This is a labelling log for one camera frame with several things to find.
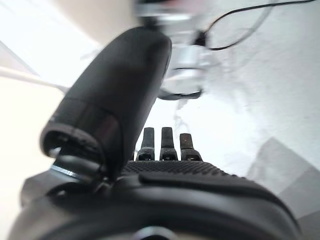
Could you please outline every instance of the robotic hand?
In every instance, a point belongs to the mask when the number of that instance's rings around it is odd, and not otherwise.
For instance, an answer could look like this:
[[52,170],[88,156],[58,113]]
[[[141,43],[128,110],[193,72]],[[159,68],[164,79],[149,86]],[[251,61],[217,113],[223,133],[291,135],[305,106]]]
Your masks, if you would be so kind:
[[55,161],[25,181],[9,240],[301,239],[281,200],[203,162],[189,134],[178,160],[163,128],[155,160],[147,128],[133,160],[171,45],[159,31],[133,28],[88,66],[43,129],[42,152]]

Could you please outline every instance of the white surface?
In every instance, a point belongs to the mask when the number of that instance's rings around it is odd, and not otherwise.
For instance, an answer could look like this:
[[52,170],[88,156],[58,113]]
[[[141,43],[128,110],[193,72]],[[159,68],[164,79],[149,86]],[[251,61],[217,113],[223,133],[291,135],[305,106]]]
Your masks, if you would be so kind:
[[63,94],[38,84],[0,77],[0,239],[6,239],[20,208],[26,178],[46,171],[52,159],[39,148],[39,136]]

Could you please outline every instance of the silver metal part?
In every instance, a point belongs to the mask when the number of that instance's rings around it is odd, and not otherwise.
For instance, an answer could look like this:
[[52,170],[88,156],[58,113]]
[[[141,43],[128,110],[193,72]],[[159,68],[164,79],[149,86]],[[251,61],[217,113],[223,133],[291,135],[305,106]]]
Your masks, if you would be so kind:
[[161,89],[171,94],[199,92],[210,64],[205,57],[206,49],[193,43],[205,17],[207,0],[145,2],[137,1],[136,15],[142,22],[151,19],[158,31],[171,38],[173,46]]

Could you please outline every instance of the black rubber grip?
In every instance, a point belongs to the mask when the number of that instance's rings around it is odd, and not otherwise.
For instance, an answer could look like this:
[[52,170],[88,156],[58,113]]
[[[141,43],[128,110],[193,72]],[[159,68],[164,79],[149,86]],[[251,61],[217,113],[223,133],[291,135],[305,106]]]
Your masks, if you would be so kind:
[[163,127],[161,130],[161,148],[175,148],[173,131],[171,127]]
[[144,27],[106,46],[68,91],[44,128],[42,151],[73,139],[101,153],[115,178],[132,157],[158,96],[171,56],[171,40]]
[[155,129],[153,127],[144,129],[141,148],[155,148]]

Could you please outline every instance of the wire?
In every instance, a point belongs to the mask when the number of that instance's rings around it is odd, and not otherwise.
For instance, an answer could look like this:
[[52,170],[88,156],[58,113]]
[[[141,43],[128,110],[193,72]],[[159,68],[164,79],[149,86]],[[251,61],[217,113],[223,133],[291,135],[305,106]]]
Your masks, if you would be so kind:
[[235,41],[235,42],[233,42],[233,43],[231,43],[231,44],[229,44],[227,46],[213,47],[213,48],[209,47],[208,49],[210,49],[212,51],[219,51],[219,50],[228,49],[230,47],[233,47],[235,45],[238,45],[238,44],[242,43],[244,40],[248,39],[252,34],[254,34],[257,31],[257,29],[264,23],[264,21],[267,19],[267,17],[271,13],[273,7],[284,6],[284,5],[292,5],[292,4],[306,4],[306,3],[311,3],[311,2],[314,2],[314,1],[317,1],[317,0],[299,0],[299,1],[286,1],[286,2],[274,2],[274,1],[271,1],[273,3],[268,3],[268,4],[263,4],[263,5],[256,5],[256,6],[249,6],[249,7],[244,7],[244,8],[239,8],[239,9],[235,9],[235,10],[229,11],[229,12],[223,14],[222,16],[218,17],[215,21],[213,21],[210,24],[210,26],[207,28],[207,30],[204,31],[204,35],[205,35],[206,38],[208,37],[209,31],[214,27],[214,25],[216,25],[221,19],[225,18],[226,16],[229,16],[231,14],[240,13],[240,12],[249,11],[249,10],[269,8],[266,11],[264,11],[264,13],[261,15],[261,17],[252,26],[252,28],[246,34],[244,34],[242,37],[240,37],[237,41]]

